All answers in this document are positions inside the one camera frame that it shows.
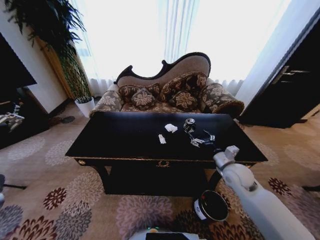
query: white flower pot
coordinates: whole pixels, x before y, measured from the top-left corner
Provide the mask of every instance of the white flower pot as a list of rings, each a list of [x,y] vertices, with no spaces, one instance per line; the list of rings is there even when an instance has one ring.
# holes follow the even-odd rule
[[[89,113],[91,112],[92,109],[95,107],[95,102],[94,98],[91,97],[91,101],[88,101],[86,103],[77,103],[77,101],[74,101],[75,104],[78,106],[82,114],[86,117],[89,118]]]

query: door handle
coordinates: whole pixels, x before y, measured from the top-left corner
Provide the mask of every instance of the door handle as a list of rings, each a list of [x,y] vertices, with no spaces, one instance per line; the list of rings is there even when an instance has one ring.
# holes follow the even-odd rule
[[[281,77],[283,75],[292,76],[292,75],[295,75],[295,74],[308,74],[308,73],[310,73],[310,71],[305,71],[305,70],[290,70],[289,72],[287,72],[289,67],[290,67],[289,65],[284,66],[271,84],[274,85],[277,82],[279,82],[279,80],[281,79]]]
[[[275,79],[272,81],[272,85],[276,84],[277,82],[279,82],[280,78],[286,73],[286,71],[288,70],[290,66],[286,65],[284,66],[281,71],[279,72],[279,74],[275,77]]]

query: dark wooden door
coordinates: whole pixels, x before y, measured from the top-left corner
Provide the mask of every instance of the dark wooden door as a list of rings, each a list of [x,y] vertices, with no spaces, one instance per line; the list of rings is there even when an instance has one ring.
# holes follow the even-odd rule
[[[268,87],[241,116],[242,123],[288,128],[320,103],[320,22]]]

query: floral rug pattern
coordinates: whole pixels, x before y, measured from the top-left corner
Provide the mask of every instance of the floral rug pattern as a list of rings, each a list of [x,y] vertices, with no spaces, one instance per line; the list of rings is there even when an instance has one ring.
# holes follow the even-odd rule
[[[190,197],[104,194],[94,169],[64,156],[88,119],[73,103],[55,118],[48,131],[0,150],[6,183],[27,186],[3,189],[0,240],[126,240],[149,227],[207,240],[264,239],[223,181],[216,191],[228,205],[224,222],[200,221]],[[238,125],[269,160],[251,168],[255,178],[320,240],[320,193],[302,188],[320,185],[320,116],[287,129]]]

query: black coffee table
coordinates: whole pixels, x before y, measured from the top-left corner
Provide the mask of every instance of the black coffee table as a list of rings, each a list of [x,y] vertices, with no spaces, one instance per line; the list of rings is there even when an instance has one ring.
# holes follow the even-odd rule
[[[183,130],[187,118],[195,119],[193,136],[208,137],[205,129],[221,149],[236,145],[237,163],[267,161],[229,115],[202,113],[97,112],[65,155],[96,169],[106,194],[197,196],[214,189],[221,176],[215,172],[207,181],[204,169],[216,168],[213,150],[190,144]],[[178,130],[167,132],[166,124]],[[110,175],[105,166],[112,166]]]

